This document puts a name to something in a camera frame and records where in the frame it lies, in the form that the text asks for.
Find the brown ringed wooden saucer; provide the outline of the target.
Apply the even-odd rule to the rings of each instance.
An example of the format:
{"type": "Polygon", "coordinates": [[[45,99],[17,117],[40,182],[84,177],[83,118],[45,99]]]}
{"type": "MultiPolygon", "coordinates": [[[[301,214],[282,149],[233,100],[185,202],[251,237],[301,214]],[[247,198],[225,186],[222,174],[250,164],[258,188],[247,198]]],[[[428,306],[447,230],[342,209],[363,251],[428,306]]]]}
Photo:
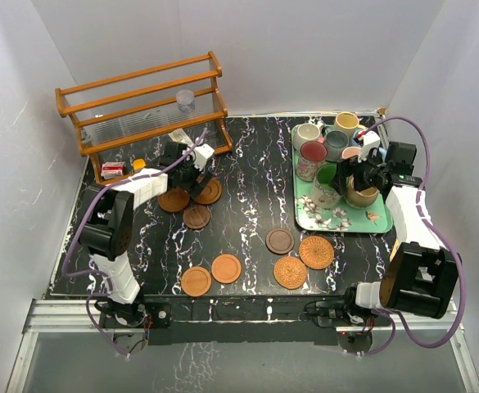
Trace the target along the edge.
{"type": "Polygon", "coordinates": [[[201,193],[193,200],[201,205],[211,205],[221,197],[222,185],[217,178],[211,178],[201,193]]]}

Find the brown stoneware mug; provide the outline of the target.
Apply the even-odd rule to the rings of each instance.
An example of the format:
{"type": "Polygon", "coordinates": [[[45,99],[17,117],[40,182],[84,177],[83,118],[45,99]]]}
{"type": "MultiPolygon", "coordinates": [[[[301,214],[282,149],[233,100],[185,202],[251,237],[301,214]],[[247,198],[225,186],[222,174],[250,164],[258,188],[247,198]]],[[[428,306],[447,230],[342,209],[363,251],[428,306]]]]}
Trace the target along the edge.
{"type": "Polygon", "coordinates": [[[370,207],[379,196],[379,191],[375,187],[369,187],[363,191],[356,191],[353,176],[349,177],[346,186],[346,203],[356,209],[366,209],[370,207]]]}

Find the orange ringed wooden saucer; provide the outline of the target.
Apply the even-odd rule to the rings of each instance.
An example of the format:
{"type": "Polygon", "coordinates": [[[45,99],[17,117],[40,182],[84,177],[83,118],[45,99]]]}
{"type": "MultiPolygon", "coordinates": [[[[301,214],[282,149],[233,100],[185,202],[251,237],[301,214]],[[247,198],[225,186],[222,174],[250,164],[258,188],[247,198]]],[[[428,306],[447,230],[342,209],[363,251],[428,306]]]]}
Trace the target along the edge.
{"type": "Polygon", "coordinates": [[[168,213],[177,213],[188,206],[191,197],[183,189],[175,188],[160,195],[157,200],[162,210],[168,213]]]}

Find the dark walnut coaster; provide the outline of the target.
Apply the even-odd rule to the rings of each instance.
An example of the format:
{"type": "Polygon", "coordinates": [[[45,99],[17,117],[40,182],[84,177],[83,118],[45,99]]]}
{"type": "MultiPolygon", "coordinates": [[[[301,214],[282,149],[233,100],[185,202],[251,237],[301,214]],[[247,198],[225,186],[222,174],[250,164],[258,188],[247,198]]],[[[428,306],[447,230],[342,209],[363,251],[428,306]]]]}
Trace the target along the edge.
{"type": "Polygon", "coordinates": [[[288,254],[295,245],[291,232],[285,228],[274,228],[265,237],[265,245],[276,255],[288,254]]]}
{"type": "Polygon", "coordinates": [[[207,206],[192,205],[183,212],[184,224],[193,230],[204,228],[211,219],[211,213],[207,206]]]}

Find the green floral tray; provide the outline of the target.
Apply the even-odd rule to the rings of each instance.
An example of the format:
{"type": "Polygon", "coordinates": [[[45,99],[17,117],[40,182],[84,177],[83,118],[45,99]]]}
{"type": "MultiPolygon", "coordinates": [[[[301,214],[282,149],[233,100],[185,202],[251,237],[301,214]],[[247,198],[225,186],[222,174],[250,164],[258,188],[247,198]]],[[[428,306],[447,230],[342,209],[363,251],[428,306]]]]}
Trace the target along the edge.
{"type": "MultiPolygon", "coordinates": [[[[295,126],[291,131],[291,144],[295,126]]],[[[330,129],[325,125],[323,141],[330,129]]],[[[293,187],[295,200],[296,222],[301,228],[309,231],[320,232],[348,232],[348,233],[386,233],[393,226],[393,219],[389,210],[385,207],[382,196],[366,209],[356,209],[346,203],[345,195],[333,210],[318,208],[311,200],[312,182],[305,182],[296,176],[296,164],[299,156],[293,145],[293,187]]],[[[319,167],[327,163],[337,162],[324,161],[319,167]]]]}

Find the orange wooden shelf rack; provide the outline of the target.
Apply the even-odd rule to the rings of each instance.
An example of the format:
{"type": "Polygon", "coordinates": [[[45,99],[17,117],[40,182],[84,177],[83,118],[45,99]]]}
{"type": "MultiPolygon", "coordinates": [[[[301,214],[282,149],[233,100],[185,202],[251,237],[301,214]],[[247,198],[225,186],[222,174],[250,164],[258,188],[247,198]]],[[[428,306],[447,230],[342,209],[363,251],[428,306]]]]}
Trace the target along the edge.
{"type": "Polygon", "coordinates": [[[233,150],[225,128],[228,109],[219,90],[223,69],[214,52],[153,66],[70,88],[56,88],[59,115],[70,119],[81,156],[89,158],[97,183],[100,153],[146,141],[178,128],[209,125],[217,137],[216,154],[233,150]],[[176,93],[195,94],[195,110],[182,113],[176,93]]]}

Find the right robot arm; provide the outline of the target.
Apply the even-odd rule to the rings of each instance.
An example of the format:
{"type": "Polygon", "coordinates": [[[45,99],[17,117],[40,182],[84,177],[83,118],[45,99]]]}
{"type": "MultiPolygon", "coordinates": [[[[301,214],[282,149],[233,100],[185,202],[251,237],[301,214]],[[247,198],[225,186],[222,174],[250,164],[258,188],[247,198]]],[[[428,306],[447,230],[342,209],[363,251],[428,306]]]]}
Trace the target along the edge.
{"type": "Polygon", "coordinates": [[[392,142],[381,153],[365,143],[358,156],[340,161],[330,186],[340,194],[376,188],[393,219],[398,247],[379,282],[360,282],[346,291],[343,318],[359,325],[372,309],[393,309],[428,318],[445,314],[458,267],[441,236],[431,228],[421,178],[413,176],[415,145],[392,142]]]}

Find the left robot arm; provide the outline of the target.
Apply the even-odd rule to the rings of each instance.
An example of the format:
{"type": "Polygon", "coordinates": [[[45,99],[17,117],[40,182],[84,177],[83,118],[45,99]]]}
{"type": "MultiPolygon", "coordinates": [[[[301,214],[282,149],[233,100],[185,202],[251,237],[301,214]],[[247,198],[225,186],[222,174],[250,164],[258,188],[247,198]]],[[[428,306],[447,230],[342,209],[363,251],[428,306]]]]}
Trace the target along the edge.
{"type": "Polygon", "coordinates": [[[203,142],[168,141],[157,169],[143,168],[120,182],[93,188],[79,244],[88,250],[106,286],[106,300],[95,304],[100,312],[129,327],[143,324],[149,313],[128,255],[133,212],[174,189],[199,196],[213,177],[206,165],[214,154],[215,149],[203,142]]]}

